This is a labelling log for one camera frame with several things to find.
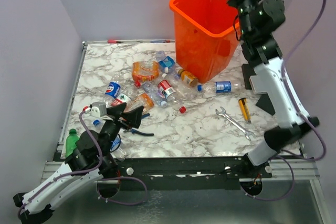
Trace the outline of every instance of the wrench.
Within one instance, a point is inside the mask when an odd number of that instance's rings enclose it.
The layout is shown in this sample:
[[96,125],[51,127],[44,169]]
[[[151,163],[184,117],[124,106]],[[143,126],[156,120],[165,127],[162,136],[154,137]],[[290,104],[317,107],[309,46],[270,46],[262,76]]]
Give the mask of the wrench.
[[226,114],[226,110],[223,107],[221,107],[221,110],[222,111],[219,111],[219,110],[216,109],[216,114],[228,119],[228,121],[230,123],[232,123],[234,126],[236,126],[239,130],[241,130],[244,133],[245,137],[248,140],[251,141],[251,136],[254,137],[254,138],[256,137],[255,134],[252,131],[248,131],[247,129],[242,127],[239,123],[237,123],[231,116]]

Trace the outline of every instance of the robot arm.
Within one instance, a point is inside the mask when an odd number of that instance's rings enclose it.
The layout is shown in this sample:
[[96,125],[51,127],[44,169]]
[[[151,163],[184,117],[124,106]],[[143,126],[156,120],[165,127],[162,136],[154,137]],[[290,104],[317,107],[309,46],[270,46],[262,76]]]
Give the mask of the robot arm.
[[126,103],[122,103],[106,109],[105,103],[96,102],[84,108],[92,116],[106,120],[100,133],[90,131],[101,149],[102,160],[88,131],[83,132],[76,142],[77,148],[53,175],[34,190],[14,196],[23,224],[44,223],[56,208],[79,190],[100,179],[118,177],[118,165],[110,154],[112,142],[121,128],[138,128],[143,111],[140,106],[124,113],[125,107]]
[[280,153],[286,145],[301,139],[311,130],[289,97],[283,83],[283,71],[301,114],[314,126],[319,125],[319,120],[311,118],[302,106],[286,70],[282,69],[284,62],[282,52],[271,34],[285,22],[283,1],[229,0],[228,5],[238,10],[243,54],[257,75],[257,78],[250,79],[251,86],[261,87],[267,92],[279,124],[267,130],[264,133],[265,140],[244,156],[242,170],[248,174]]

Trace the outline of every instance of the red bottle cap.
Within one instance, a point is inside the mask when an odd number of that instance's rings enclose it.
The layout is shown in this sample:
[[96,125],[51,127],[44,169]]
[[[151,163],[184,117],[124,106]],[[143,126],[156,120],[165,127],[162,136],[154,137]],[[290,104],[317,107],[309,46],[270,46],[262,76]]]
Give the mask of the red bottle cap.
[[179,109],[179,111],[180,111],[180,113],[181,114],[183,114],[184,112],[186,112],[186,108],[185,108],[185,106],[183,106],[183,107],[180,107],[180,109]]
[[136,81],[135,83],[134,83],[134,85],[138,88],[138,87],[140,87],[141,86],[141,83],[140,82],[138,82],[138,81]]

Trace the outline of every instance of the green bottle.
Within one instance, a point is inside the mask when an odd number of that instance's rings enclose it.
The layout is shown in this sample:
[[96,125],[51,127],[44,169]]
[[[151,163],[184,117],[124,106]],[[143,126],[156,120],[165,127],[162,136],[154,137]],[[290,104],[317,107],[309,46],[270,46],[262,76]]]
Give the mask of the green bottle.
[[65,142],[65,150],[66,150],[65,157],[68,157],[69,155],[71,155],[71,153],[76,148],[76,142],[78,140],[79,140],[79,137],[77,135],[76,129],[71,129],[69,131],[69,136],[67,137],[66,142]]

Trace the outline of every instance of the orange plastic container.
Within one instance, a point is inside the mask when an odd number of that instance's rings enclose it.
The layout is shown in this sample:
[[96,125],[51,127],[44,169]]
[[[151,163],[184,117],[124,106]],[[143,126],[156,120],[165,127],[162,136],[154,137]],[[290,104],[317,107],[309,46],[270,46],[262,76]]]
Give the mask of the orange plastic container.
[[169,4],[175,19],[176,61],[200,83],[225,69],[238,46],[233,28],[238,11],[227,1],[171,0]]

